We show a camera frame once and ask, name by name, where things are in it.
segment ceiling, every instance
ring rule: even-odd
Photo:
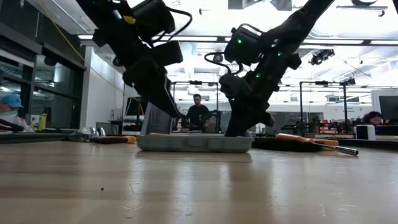
[[[27,0],[44,14],[49,16],[71,34],[92,34],[95,25],[80,9],[74,0]],[[127,0],[135,6],[142,0]],[[261,1],[244,10],[228,10],[228,0],[164,0],[176,9],[188,11],[193,15],[192,24],[181,33],[182,36],[222,36],[229,37],[232,27],[244,22],[252,24],[263,31],[267,31],[285,20],[292,12],[278,11],[268,1]],[[302,6],[305,0],[293,0],[294,6]],[[338,6],[352,5],[350,0],[336,0],[318,20],[308,38],[332,39],[398,39],[398,27],[390,26],[391,21],[398,21],[392,1],[380,0],[375,6],[386,6],[385,15],[379,17],[380,11],[341,10]],[[187,18],[174,15],[177,28],[187,22]],[[173,81],[191,80],[192,78],[217,80],[224,73],[217,65],[203,60],[203,55],[208,52],[223,51],[224,43],[189,43],[181,44],[184,62],[167,67],[169,77]],[[334,46],[335,56],[321,65],[310,65],[308,61],[312,52],[319,50],[317,46],[298,50],[302,58],[302,65],[298,70],[288,70],[282,79],[283,84],[297,84],[307,80],[338,81],[348,77],[355,77],[357,84],[391,85],[389,78],[375,78],[375,72],[380,66],[389,61],[398,60],[398,47],[347,47]],[[95,52],[110,62],[114,57],[109,46],[95,49]],[[284,97],[295,94],[298,87],[289,88],[288,93],[278,93]],[[316,91],[314,96],[324,97],[328,93]]]

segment wooden tabletop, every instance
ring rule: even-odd
[[[398,154],[387,151],[153,153],[46,142],[1,145],[0,171],[7,224],[398,220]]]

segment person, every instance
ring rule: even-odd
[[[208,114],[209,109],[207,106],[201,104],[201,95],[195,94],[193,96],[193,102],[195,105],[191,106],[188,110],[187,119],[190,121],[190,131],[202,131],[206,132],[208,127]]]
[[[362,123],[363,124],[371,124],[374,126],[380,125],[382,121],[382,116],[380,112],[372,111],[363,116]]]
[[[6,95],[2,97],[0,100],[0,119],[22,126],[26,132],[34,132],[23,118],[18,117],[19,108],[23,108],[23,106],[21,105],[21,99],[18,96]]]

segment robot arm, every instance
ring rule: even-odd
[[[170,116],[178,116],[165,66],[182,62],[180,46],[177,41],[169,40],[154,47],[156,40],[152,38],[175,30],[171,12],[189,16],[190,22],[192,16],[167,7],[162,0],[145,0],[133,8],[126,0],[76,1],[97,27],[93,41],[99,47],[108,44],[116,54],[118,64],[126,68],[123,73],[125,84],[134,84],[142,97]]]
[[[274,121],[266,113],[268,100],[287,68],[297,69],[301,59],[294,52],[308,36],[318,18],[334,0],[309,0],[280,26],[267,32],[242,24],[232,30],[232,37],[225,48],[224,57],[229,62],[251,65],[258,63],[254,71],[239,78],[227,73],[220,78],[221,91],[231,104],[231,119],[225,136],[243,136],[244,132],[264,123],[273,126]],[[250,27],[261,35],[251,32]]]

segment glass wall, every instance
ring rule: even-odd
[[[19,96],[24,106],[19,116],[28,123],[45,113],[47,128],[78,128],[83,70],[44,55],[36,56],[30,66],[0,56],[0,75],[0,98]]]

